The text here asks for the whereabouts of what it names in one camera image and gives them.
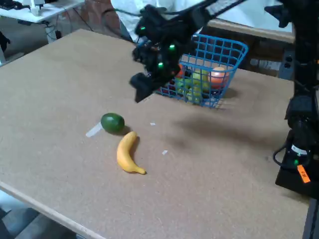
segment brick wall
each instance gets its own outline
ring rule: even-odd
[[[86,0],[85,4],[76,10],[82,18],[97,32],[104,32],[105,27],[102,25],[101,14],[104,10],[113,8],[111,0]],[[86,28],[83,21],[79,18],[75,11],[68,11],[71,23]],[[63,22],[68,24],[69,16],[63,13]],[[120,21],[115,12],[110,12],[105,16],[105,20],[112,28],[120,29]]]

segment table edge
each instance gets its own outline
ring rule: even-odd
[[[23,194],[22,192],[16,190],[10,185],[0,182],[0,190],[8,193],[10,196],[30,205],[33,209],[40,212],[41,214],[47,216],[48,218],[58,222],[59,224],[67,227],[73,232],[85,237],[86,239],[105,239],[99,234],[93,232],[90,229],[85,228],[84,226],[76,223],[75,221],[69,219],[68,217],[58,213],[52,208],[32,199],[31,197]]]

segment table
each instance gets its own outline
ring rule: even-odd
[[[79,30],[0,68],[0,189],[87,239],[300,239],[308,200],[271,160],[293,83],[238,69],[219,109],[136,104],[133,48]],[[121,136],[85,136],[107,112],[147,175],[119,168]]]
[[[211,20],[208,26],[287,43],[293,43],[295,40],[294,33],[254,28],[221,19]]]
[[[54,16],[57,16],[70,8],[81,6],[84,3],[84,0],[59,0],[57,2],[47,3],[41,8],[39,16],[33,15],[27,8],[21,10],[11,9],[9,11],[0,8],[0,15],[33,23],[41,23],[44,20],[51,20]]]
[[[56,39],[55,35],[55,22],[52,19],[67,11],[68,9],[75,8],[81,6],[85,3],[85,0],[60,0],[53,3],[47,3],[44,7],[40,10],[40,15],[35,16],[31,13],[31,11],[27,8],[23,8],[21,10],[4,10],[0,8],[0,16],[6,16],[15,18],[18,20],[29,21],[33,23],[42,23],[43,21],[47,21],[48,24],[45,28],[45,32],[47,34],[48,42],[52,42]],[[23,54],[17,54],[16,56],[12,57],[11,59],[5,59],[3,52],[0,50],[0,66],[4,63],[8,63],[12,60],[15,60],[21,57]]]

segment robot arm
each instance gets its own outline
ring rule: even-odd
[[[141,62],[147,76],[138,73],[130,84],[136,89],[136,102],[164,86],[179,71],[183,53],[192,51],[192,35],[218,15],[245,0],[204,0],[179,12],[166,12],[147,5],[140,14],[136,27],[139,38],[147,40],[138,44],[133,59]],[[285,22],[292,21],[296,30],[294,95],[286,119],[291,130],[284,145],[273,160],[280,165],[276,184],[312,198],[319,199],[319,115],[316,98],[318,7],[316,0],[281,0]],[[276,159],[285,150],[282,162]]]

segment white paper scrap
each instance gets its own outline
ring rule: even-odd
[[[91,128],[85,135],[89,138],[95,135],[97,132],[99,132],[102,129],[101,122],[99,122],[96,126]]]

